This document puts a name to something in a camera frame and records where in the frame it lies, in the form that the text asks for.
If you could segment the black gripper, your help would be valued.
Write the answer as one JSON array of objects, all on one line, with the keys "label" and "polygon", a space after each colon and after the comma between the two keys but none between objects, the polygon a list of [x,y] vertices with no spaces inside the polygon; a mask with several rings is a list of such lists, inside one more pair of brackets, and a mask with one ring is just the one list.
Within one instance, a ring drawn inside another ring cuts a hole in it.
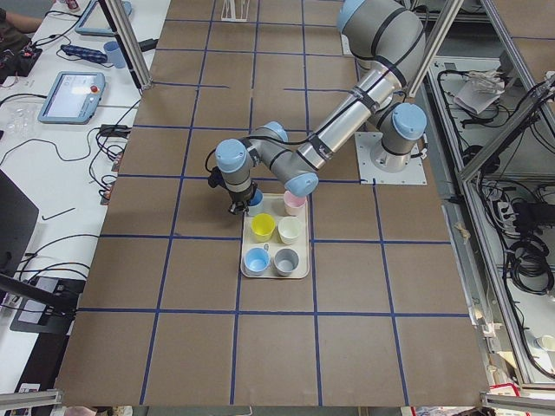
[{"label": "black gripper", "polygon": [[241,192],[228,191],[231,197],[232,203],[228,209],[231,214],[241,214],[249,211],[249,204],[254,199],[257,191],[256,186],[250,186],[249,188]]}]

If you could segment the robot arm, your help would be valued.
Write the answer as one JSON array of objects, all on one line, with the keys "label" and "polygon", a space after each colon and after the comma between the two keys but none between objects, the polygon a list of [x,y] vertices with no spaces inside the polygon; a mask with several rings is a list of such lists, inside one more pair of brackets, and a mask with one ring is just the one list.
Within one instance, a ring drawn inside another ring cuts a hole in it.
[{"label": "robot arm", "polygon": [[413,142],[421,137],[424,113],[409,104],[396,106],[391,114],[384,112],[393,94],[415,78],[422,64],[426,39],[421,20],[395,1],[346,1],[336,26],[365,68],[364,77],[305,140],[291,142],[279,123],[269,122],[244,138],[216,146],[208,185],[227,190],[230,213],[247,211],[257,189],[251,169],[260,164],[295,196],[311,194],[318,185],[317,172],[367,120],[386,121],[384,149],[393,155],[401,152],[395,140]]}]

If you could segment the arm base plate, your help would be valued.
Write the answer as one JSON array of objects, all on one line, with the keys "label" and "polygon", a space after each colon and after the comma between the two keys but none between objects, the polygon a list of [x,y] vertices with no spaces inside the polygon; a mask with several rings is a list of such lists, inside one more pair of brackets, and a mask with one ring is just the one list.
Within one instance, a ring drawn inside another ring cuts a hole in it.
[{"label": "arm base plate", "polygon": [[411,153],[397,156],[382,147],[382,134],[355,133],[360,182],[366,185],[426,185],[423,160],[416,142]]}]

